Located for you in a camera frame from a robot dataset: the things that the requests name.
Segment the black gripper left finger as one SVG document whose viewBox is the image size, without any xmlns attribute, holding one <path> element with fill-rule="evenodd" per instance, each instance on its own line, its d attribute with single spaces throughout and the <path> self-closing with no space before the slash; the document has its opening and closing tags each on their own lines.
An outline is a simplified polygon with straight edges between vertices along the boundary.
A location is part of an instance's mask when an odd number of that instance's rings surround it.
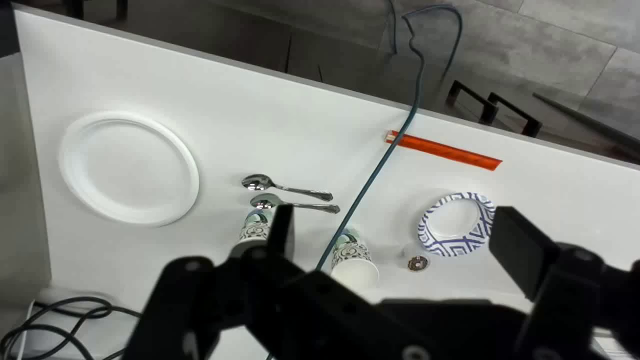
<svg viewBox="0 0 640 360">
<path fill-rule="evenodd" d="M 265 240 L 265 247 L 291 259 L 293 258 L 293 206 L 272 207 L 272 228 Z"/>
</svg>

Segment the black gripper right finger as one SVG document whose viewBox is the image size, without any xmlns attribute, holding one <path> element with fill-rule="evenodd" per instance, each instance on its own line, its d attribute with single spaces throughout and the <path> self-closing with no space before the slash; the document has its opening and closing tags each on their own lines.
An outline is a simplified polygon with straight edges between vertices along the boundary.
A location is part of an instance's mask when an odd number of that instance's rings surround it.
<svg viewBox="0 0 640 360">
<path fill-rule="evenodd" d="M 604 267 L 598 253 L 577 243 L 553 241 L 514 206 L 495 207 L 488 247 L 527 300 L 535 297 L 546 272 L 560 258 L 582 259 L 592 269 Z"/>
</svg>

